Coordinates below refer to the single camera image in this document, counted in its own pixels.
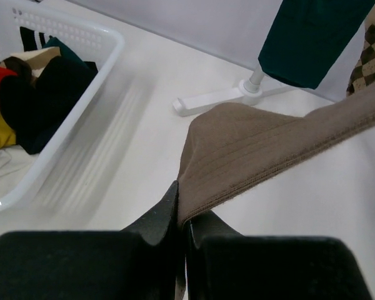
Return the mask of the plain brown ribbed sock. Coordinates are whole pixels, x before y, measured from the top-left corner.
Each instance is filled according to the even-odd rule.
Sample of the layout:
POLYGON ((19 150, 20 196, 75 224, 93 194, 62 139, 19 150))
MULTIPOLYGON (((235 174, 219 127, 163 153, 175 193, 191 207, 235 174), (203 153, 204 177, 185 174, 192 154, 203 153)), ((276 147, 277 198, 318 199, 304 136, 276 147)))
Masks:
POLYGON ((246 234, 339 238, 375 299, 375 82, 296 114, 220 104, 191 122, 177 179, 180 226, 215 209, 246 234))

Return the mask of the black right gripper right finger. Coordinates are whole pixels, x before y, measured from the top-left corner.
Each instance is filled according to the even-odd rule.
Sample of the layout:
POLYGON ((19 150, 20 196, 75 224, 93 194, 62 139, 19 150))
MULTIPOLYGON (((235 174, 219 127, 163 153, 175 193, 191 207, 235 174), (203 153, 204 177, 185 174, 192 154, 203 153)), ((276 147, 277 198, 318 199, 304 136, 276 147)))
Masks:
POLYGON ((243 235, 214 212, 185 225, 190 299, 375 299, 375 221, 331 234, 243 235))

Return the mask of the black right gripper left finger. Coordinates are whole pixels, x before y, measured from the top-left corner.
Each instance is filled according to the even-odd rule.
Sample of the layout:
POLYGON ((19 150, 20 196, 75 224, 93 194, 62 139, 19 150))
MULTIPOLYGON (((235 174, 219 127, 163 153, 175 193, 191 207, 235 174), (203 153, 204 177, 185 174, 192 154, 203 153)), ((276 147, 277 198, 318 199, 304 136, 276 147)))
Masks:
POLYGON ((120 231, 0 236, 0 299, 172 299, 178 184, 120 231))

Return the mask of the dark teal sock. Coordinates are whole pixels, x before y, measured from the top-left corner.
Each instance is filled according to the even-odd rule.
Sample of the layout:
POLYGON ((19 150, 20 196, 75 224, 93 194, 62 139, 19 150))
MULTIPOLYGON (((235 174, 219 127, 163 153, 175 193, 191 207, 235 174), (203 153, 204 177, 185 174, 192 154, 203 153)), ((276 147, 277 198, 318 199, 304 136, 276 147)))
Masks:
POLYGON ((374 1, 283 1, 258 61, 297 88, 316 89, 373 8, 374 1))

